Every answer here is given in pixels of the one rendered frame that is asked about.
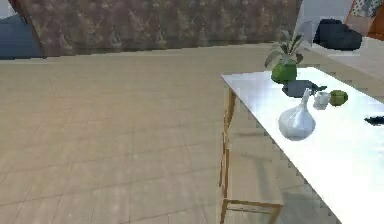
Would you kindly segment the blue sofa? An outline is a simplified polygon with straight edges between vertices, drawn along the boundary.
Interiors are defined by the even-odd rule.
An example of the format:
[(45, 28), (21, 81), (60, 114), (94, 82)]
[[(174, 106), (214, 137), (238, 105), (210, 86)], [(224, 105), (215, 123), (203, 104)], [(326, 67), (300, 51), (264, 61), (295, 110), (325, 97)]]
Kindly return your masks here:
[(0, 60), (39, 58), (42, 52), (29, 25), (18, 15), (0, 19)]

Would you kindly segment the green apple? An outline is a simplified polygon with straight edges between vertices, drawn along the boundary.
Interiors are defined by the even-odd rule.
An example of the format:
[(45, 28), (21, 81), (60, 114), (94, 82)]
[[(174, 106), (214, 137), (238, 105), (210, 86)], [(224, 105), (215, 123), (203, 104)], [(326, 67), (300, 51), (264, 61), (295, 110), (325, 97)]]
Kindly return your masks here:
[(341, 106), (348, 100), (348, 94), (342, 90), (333, 90), (330, 92), (329, 103), (332, 106)]

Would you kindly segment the white table with wooden legs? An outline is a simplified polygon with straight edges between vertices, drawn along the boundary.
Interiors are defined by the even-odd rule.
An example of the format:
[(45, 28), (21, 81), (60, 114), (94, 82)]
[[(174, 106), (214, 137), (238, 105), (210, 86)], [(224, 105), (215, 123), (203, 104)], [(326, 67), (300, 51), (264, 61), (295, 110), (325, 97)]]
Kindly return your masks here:
[(384, 104), (314, 67), (300, 68), (297, 78), (348, 95), (343, 105), (324, 110), (309, 102), (316, 127), (302, 141), (288, 140), (279, 131), (281, 113), (300, 100), (283, 93), (269, 71), (223, 80), (342, 224), (384, 224), (384, 125), (366, 122), (384, 116)]

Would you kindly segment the black beanbag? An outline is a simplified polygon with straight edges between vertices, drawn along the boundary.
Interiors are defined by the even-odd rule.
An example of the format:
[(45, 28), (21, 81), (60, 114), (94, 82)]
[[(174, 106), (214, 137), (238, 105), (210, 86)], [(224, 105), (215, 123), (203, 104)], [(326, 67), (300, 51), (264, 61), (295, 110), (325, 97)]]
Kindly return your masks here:
[(354, 51), (361, 47), (362, 35), (336, 19), (322, 19), (313, 42), (326, 48)]

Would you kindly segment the orange wooden shelf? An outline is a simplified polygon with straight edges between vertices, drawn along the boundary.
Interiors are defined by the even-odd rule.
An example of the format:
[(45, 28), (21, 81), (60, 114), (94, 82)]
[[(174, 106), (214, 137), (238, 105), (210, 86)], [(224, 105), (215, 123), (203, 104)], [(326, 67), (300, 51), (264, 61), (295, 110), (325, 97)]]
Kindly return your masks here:
[(352, 0), (344, 23), (365, 37), (384, 41), (384, 0)]

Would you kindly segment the small white cup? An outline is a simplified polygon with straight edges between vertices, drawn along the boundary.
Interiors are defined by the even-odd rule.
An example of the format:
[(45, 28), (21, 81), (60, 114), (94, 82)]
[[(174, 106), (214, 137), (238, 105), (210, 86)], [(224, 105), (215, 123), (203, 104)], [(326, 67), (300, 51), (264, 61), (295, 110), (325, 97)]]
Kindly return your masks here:
[(317, 110), (325, 110), (330, 100), (327, 92), (317, 92), (314, 98), (313, 107)]

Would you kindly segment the black flat object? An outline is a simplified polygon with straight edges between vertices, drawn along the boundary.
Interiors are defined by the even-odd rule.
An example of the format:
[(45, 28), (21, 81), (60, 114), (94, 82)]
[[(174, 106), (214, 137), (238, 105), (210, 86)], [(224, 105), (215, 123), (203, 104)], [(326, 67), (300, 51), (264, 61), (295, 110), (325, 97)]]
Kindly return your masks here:
[(365, 121), (372, 126), (381, 126), (384, 125), (384, 116), (371, 116), (365, 118)]

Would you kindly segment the house plant in green pot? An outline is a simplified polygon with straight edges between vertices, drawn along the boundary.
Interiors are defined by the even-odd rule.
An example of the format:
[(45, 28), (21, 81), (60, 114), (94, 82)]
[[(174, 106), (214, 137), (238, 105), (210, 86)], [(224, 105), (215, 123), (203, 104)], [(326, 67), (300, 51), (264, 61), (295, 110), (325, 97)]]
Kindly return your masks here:
[(264, 66), (268, 67), (272, 62), (276, 61), (271, 74), (271, 79), (275, 83), (286, 84), (296, 79), (298, 65), (304, 59), (303, 52), (309, 50), (306, 47), (306, 44), (309, 43), (307, 39), (307, 28), (309, 26), (310, 21), (301, 24), (292, 33), (288, 30), (280, 31), (279, 41), (273, 45), (264, 62)]

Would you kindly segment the white round vase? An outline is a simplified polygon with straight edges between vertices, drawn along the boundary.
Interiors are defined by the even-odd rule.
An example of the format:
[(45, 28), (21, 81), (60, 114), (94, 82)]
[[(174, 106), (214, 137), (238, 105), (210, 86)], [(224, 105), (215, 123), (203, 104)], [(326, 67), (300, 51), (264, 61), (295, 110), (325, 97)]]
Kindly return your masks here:
[(281, 134), (285, 138), (292, 141), (301, 141), (313, 133), (316, 122), (307, 108), (311, 93), (312, 91), (306, 88), (301, 102), (296, 107), (281, 113), (278, 125)]

